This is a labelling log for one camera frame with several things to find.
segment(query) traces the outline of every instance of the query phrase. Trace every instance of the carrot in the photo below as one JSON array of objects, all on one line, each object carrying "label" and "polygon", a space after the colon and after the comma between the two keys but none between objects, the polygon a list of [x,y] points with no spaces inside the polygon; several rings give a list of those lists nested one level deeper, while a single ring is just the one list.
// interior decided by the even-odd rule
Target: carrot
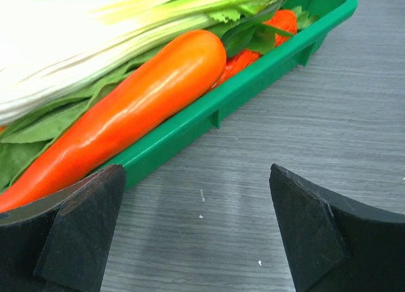
[{"label": "carrot", "polygon": [[205,94],[227,61],[221,40],[180,35],[86,112],[0,195],[0,212],[76,183]]},{"label": "carrot", "polygon": [[[289,9],[278,10],[274,14],[273,18],[266,21],[265,24],[293,33],[294,35],[298,32],[297,16],[293,11]],[[279,34],[276,34],[275,47],[278,47],[280,44],[283,44],[289,39],[290,37],[283,37]],[[238,55],[228,59],[225,71],[223,72],[220,79],[212,86],[212,88],[216,88],[217,86],[226,82],[229,78],[235,76],[237,73],[251,65],[260,57],[260,53],[244,49]]]}]

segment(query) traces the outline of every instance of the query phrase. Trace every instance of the gray wooden surface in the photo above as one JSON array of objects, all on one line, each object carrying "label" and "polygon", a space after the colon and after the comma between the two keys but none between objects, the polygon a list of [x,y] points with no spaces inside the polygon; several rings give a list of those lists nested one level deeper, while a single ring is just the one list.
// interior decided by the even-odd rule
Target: gray wooden surface
[{"label": "gray wooden surface", "polygon": [[405,212],[404,16],[404,0],[359,0],[306,68],[125,194],[102,291],[294,291],[274,162]]}]

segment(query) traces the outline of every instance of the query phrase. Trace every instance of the white speck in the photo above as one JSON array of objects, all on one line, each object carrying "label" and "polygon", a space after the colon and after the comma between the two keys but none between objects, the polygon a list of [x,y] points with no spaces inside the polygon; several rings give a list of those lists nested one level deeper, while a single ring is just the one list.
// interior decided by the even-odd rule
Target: white speck
[{"label": "white speck", "polygon": [[200,189],[200,193],[201,193],[201,200],[202,200],[203,202],[205,202],[205,197],[204,197],[203,189]]}]

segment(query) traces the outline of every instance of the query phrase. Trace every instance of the green basket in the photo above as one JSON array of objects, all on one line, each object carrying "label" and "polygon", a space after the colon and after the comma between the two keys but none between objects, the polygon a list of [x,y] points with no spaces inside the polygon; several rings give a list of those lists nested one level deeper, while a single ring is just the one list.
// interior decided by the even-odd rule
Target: green basket
[{"label": "green basket", "polygon": [[357,5],[357,0],[288,0],[283,8],[302,6],[309,10],[310,15],[319,15],[320,19],[103,166],[122,164],[127,172],[126,190],[133,187],[213,126],[219,128],[221,120],[298,64],[305,66],[329,31],[351,17]]}]

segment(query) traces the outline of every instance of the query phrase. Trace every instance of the black plastic part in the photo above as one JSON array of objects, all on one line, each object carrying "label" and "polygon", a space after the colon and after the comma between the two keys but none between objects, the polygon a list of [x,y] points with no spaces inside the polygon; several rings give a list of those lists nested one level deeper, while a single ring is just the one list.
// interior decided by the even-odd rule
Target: black plastic part
[{"label": "black plastic part", "polygon": [[405,215],[276,164],[270,190],[297,292],[405,291]]},{"label": "black plastic part", "polygon": [[125,181],[111,165],[0,214],[0,291],[100,291]]}]

